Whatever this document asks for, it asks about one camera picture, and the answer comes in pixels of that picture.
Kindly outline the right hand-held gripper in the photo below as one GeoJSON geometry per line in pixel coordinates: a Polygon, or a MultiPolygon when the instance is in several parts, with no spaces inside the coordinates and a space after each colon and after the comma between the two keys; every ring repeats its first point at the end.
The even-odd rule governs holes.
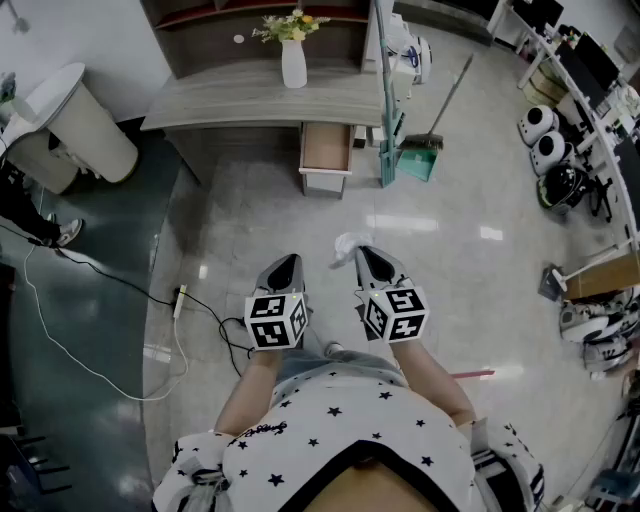
{"type": "Polygon", "coordinates": [[[356,307],[369,341],[386,344],[419,339],[430,314],[422,287],[417,286],[404,265],[375,247],[355,252],[356,307]]]}

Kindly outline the white paper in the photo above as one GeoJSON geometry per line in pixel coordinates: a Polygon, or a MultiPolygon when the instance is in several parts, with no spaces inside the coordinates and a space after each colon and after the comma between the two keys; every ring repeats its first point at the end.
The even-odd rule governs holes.
{"type": "Polygon", "coordinates": [[[329,264],[330,269],[345,266],[355,258],[355,252],[360,247],[372,246],[374,237],[370,233],[347,232],[336,238],[334,243],[334,257],[329,264]]]}

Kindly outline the wooden drawer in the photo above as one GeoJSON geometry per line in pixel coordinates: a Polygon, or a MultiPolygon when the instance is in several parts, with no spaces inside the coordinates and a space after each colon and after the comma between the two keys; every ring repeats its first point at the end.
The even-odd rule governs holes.
{"type": "Polygon", "coordinates": [[[305,196],[342,199],[352,175],[355,127],[327,122],[303,122],[299,173],[305,196]]]}

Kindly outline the person's right forearm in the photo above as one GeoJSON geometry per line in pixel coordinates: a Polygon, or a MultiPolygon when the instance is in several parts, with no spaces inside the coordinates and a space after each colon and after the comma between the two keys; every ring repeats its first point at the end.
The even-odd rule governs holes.
{"type": "Polygon", "coordinates": [[[390,345],[409,387],[446,413],[456,426],[476,419],[475,410],[456,380],[419,340],[390,345]]]}

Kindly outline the person's left forearm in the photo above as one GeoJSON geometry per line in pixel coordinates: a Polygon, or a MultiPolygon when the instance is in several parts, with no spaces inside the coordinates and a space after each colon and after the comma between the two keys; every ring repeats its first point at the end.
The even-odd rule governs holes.
{"type": "Polygon", "coordinates": [[[260,351],[251,356],[218,417],[217,432],[239,436],[267,414],[282,359],[281,351],[260,351]]]}

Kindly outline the white stand with dark base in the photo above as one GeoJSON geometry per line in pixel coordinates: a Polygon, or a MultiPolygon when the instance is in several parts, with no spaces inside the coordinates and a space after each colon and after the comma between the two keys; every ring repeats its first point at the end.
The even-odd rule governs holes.
{"type": "Polygon", "coordinates": [[[579,276],[585,271],[590,270],[601,263],[604,263],[631,243],[632,239],[627,239],[623,243],[613,244],[610,247],[589,256],[584,265],[569,274],[564,274],[560,266],[550,263],[542,271],[540,284],[538,286],[538,294],[552,302],[557,302],[561,295],[567,291],[567,282],[570,279],[579,276]]]}

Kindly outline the black round robot shell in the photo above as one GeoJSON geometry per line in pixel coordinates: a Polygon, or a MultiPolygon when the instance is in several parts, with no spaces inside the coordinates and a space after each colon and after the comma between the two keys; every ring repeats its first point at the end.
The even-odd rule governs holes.
{"type": "Polygon", "coordinates": [[[589,188],[590,179],[585,171],[559,164],[538,178],[536,196],[544,210],[564,216],[580,203],[589,188]]]}

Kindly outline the white ceramic vase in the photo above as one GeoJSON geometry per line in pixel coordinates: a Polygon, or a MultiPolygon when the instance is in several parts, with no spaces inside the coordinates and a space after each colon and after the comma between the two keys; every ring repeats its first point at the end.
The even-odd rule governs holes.
{"type": "Polygon", "coordinates": [[[307,67],[301,41],[282,42],[281,70],[287,88],[299,89],[307,83],[307,67]]]}

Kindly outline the brown cardboard box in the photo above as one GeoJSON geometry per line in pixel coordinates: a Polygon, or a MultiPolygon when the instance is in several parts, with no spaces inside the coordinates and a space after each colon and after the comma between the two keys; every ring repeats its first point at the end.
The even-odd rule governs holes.
{"type": "Polygon", "coordinates": [[[565,300],[583,299],[640,286],[640,250],[595,265],[567,281],[565,300]]]}

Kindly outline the black office chair base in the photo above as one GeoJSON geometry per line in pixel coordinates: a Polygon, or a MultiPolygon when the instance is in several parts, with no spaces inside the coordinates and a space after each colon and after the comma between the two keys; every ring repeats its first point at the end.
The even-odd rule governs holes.
{"type": "Polygon", "coordinates": [[[610,223],[613,219],[611,205],[608,198],[609,188],[613,180],[608,178],[602,181],[599,176],[594,176],[589,182],[588,205],[593,217],[598,218],[603,213],[603,219],[610,223]]]}

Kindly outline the grey shelf unit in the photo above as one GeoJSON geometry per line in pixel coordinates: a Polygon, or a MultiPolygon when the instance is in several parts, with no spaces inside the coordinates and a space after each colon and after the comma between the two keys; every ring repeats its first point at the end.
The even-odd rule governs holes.
{"type": "Polygon", "coordinates": [[[140,0],[161,51],[176,78],[236,61],[278,60],[279,42],[252,37],[267,15],[294,9],[329,17],[302,43],[305,57],[361,68],[375,57],[377,24],[373,0],[140,0]],[[233,37],[242,35],[241,44],[233,37]]]}

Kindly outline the long white office desk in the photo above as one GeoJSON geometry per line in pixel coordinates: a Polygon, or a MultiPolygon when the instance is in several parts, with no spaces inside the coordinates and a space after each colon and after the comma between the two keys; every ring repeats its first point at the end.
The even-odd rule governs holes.
{"type": "Polygon", "coordinates": [[[606,172],[607,176],[612,179],[613,188],[616,191],[618,199],[617,206],[614,208],[619,218],[619,224],[622,226],[624,239],[631,239],[631,247],[633,250],[640,249],[640,233],[637,230],[636,217],[633,210],[633,204],[628,193],[626,183],[624,181],[620,163],[620,158],[615,154],[615,145],[611,141],[605,130],[605,124],[599,117],[597,112],[591,108],[589,98],[586,97],[579,89],[570,72],[564,66],[561,57],[556,53],[558,46],[548,43],[544,36],[538,34],[534,28],[530,27],[513,9],[512,0],[499,0],[496,8],[495,24],[493,35],[496,34],[498,28],[502,25],[505,15],[509,13],[513,15],[522,26],[519,45],[522,46],[526,37],[536,41],[536,47],[539,53],[529,65],[525,73],[518,82],[518,88],[522,89],[534,71],[539,68],[545,58],[548,58],[553,64],[555,71],[562,77],[563,82],[568,87],[569,93],[575,101],[577,101],[591,123],[592,130],[583,137],[583,140],[577,146],[576,151],[583,154],[586,150],[597,145],[595,157],[591,160],[594,173],[606,172]]]}

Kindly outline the black monitor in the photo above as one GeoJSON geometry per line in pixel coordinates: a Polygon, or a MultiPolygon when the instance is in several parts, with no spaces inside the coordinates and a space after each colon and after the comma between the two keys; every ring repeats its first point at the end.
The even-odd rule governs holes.
{"type": "Polygon", "coordinates": [[[618,66],[608,53],[587,32],[582,33],[574,51],[599,86],[604,91],[608,91],[617,81],[620,73],[618,66]]]}

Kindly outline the black chair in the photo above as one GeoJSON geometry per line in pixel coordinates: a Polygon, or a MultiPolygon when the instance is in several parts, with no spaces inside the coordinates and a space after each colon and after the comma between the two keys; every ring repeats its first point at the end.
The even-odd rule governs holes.
{"type": "Polygon", "coordinates": [[[0,466],[4,465],[9,483],[25,497],[41,498],[62,493],[72,484],[47,487],[43,478],[70,470],[69,466],[46,467],[49,459],[31,454],[33,448],[48,440],[47,436],[12,436],[0,433],[0,466]]]}

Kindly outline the grey handled broom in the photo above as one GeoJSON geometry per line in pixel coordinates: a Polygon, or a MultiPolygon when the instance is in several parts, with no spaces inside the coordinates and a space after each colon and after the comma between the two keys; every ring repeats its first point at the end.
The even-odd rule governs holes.
{"type": "Polygon", "coordinates": [[[401,142],[399,148],[402,150],[430,150],[430,151],[435,151],[435,152],[439,152],[443,149],[444,147],[444,138],[435,133],[436,127],[438,126],[438,124],[440,123],[444,113],[446,112],[447,108],[449,107],[450,102],[452,101],[453,97],[455,96],[459,86],[461,85],[465,75],[467,74],[467,71],[469,70],[473,60],[474,60],[474,56],[475,54],[472,53],[466,60],[462,71],[460,72],[458,78],[455,80],[453,86],[451,87],[451,89],[449,90],[449,93],[444,101],[444,103],[442,104],[430,130],[427,133],[422,133],[422,134],[413,134],[413,135],[407,135],[404,140],[401,142]]]}

